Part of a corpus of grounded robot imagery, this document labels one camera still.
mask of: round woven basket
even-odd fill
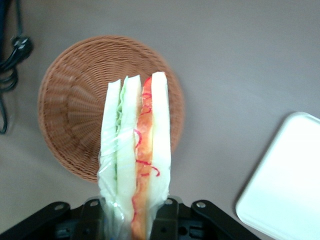
[[[157,71],[168,80],[173,152],[183,131],[184,98],[178,79],[157,52],[134,39],[106,35],[80,41],[58,56],[38,97],[39,126],[57,160],[96,183],[108,83],[140,75],[143,84]]]

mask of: sandwich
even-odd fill
[[[98,185],[107,232],[115,240],[147,240],[169,195],[171,145],[168,83],[155,72],[108,84],[101,127]]]

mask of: table surface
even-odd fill
[[[186,105],[170,193],[186,205],[209,200],[239,221],[237,198],[284,118],[320,117],[319,11],[318,0],[22,1],[35,48],[19,65],[17,88],[4,96],[13,125],[0,136],[0,232],[49,203],[75,208],[99,195],[96,184],[55,160],[37,121],[46,69],[72,44],[98,35],[135,38],[167,60]]]

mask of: black cable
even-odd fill
[[[12,40],[13,51],[8,59],[0,63],[0,74],[6,74],[11,71],[10,76],[0,78],[0,112],[3,119],[3,126],[0,135],[6,133],[8,128],[8,115],[3,101],[3,93],[12,91],[18,83],[18,71],[16,66],[28,58],[33,50],[33,44],[29,37],[23,36],[23,25],[21,17],[20,0],[16,0],[17,17],[17,37]]]
[[[21,19],[21,7],[20,7],[20,0],[15,1],[15,7],[16,7],[16,22],[17,22],[17,36],[20,37],[23,32],[23,26],[22,26],[22,19]]]

